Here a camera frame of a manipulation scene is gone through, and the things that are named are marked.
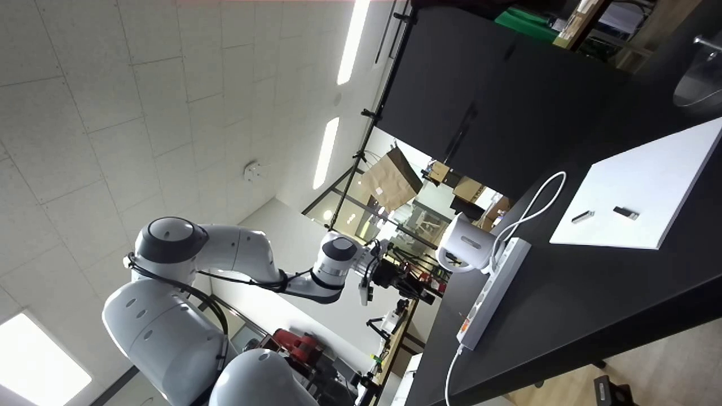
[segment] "white cable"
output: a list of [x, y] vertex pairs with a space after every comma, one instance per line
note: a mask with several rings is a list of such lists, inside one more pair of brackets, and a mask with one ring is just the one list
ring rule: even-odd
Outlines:
[[453, 372], [453, 364], [456, 364], [456, 361], [458, 361], [458, 355], [459, 355], [462, 351], [464, 351], [464, 346], [458, 344], [458, 348], [456, 348], [456, 354], [453, 354], [453, 358], [450, 358], [450, 363], [449, 363], [449, 369], [447, 369], [447, 380], [445, 380], [445, 400], [447, 400], [447, 406], [450, 406], [450, 400], [449, 400], [450, 372]]
[[[549, 182], [552, 182], [554, 178], [562, 178], [554, 196], [549, 198], [549, 203], [546, 203], [541, 209], [537, 209], [535, 214], [525, 215], [528, 209], [533, 209], [533, 205], [537, 203], [539, 193], [541, 193], [541, 192], [549, 186]], [[497, 257], [498, 257], [497, 249], [501, 247], [501, 239], [502, 239], [502, 240], [509, 240], [512, 233], [517, 231], [517, 228], [518, 228], [520, 223], [541, 215], [541, 214], [559, 198], [564, 184], [565, 184], [565, 170], [556, 170], [556, 173], [549, 176], [549, 178], [541, 182], [541, 186], [537, 189], [537, 193], [533, 196], [533, 200], [525, 205], [525, 209], [520, 211], [520, 215], [518, 215], [514, 223], [505, 226], [505, 228], [497, 233], [497, 239], [494, 239], [494, 242], [491, 242], [491, 255], [490, 255], [490, 266], [491, 266], [491, 270], [497, 270]]]

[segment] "black table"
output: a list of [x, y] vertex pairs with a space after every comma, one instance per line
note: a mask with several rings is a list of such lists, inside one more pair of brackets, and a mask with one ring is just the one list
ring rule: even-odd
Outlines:
[[[594, 131], [556, 142], [564, 150], [546, 169], [537, 169], [535, 184], [525, 186], [508, 214], [505, 220], [518, 219], [549, 173], [569, 170], [559, 203], [517, 231], [533, 249], [477, 346], [456, 363], [453, 403], [490, 398], [722, 315], [719, 148], [658, 253], [549, 242], [591, 161], [719, 115], [691, 117], [670, 105], [671, 87], [692, 56], [691, 37], [719, 24], [722, 5], [712, 1], [703, 0], [658, 50], [648, 72], [617, 90]], [[450, 277], [409, 403], [442, 400], [445, 373], [456, 351], [453, 333], [477, 289], [477, 273]]]

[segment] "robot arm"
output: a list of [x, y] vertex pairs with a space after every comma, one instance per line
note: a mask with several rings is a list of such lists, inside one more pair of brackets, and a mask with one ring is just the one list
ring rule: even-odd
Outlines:
[[186, 302], [197, 270], [242, 274], [261, 289], [333, 302], [347, 270], [365, 255], [356, 240], [327, 233], [310, 270], [287, 274], [274, 267], [270, 242], [261, 231], [162, 215], [140, 230], [134, 249], [125, 257], [125, 266], [134, 270], [132, 279], [106, 299], [102, 318], [122, 354], [171, 403], [197, 403], [211, 395], [211, 403], [220, 406], [219, 398], [229, 398], [227, 392], [237, 396], [237, 392], [269, 389], [253, 386], [253, 378], [238, 378], [261, 376], [269, 368], [282, 387], [253, 398], [287, 403], [291, 392], [308, 396], [297, 392], [303, 386], [294, 380], [291, 368], [282, 368], [278, 354], [233, 354], [226, 333]]

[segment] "ceiling light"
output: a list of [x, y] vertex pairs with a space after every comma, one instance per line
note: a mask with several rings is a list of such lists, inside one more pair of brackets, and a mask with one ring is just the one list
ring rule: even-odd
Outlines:
[[316, 161], [314, 189], [318, 189], [325, 182], [325, 176], [332, 164], [335, 133], [338, 133], [338, 117], [333, 117], [325, 123], [320, 152], [318, 152], [318, 161]]
[[27, 314], [0, 324], [0, 382], [32, 403], [68, 403], [93, 378]]
[[368, 1], [370, 0], [356, 0], [354, 1], [351, 21], [347, 24], [341, 67], [338, 67], [338, 76], [335, 76], [338, 86], [342, 86], [345, 81], [351, 78], [351, 70], [354, 70], [354, 63], [356, 63], [361, 33], [362, 33], [362, 24], [365, 24]]

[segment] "ceiling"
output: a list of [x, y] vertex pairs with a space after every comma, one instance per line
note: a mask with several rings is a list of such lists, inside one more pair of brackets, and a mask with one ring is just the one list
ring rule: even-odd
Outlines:
[[327, 184], [351, 164], [387, 7], [371, 1], [338, 87], [350, 0], [0, 1], [0, 323], [30, 309], [87, 368], [77, 403], [128, 368], [98, 309], [142, 223], [305, 206], [332, 117]]

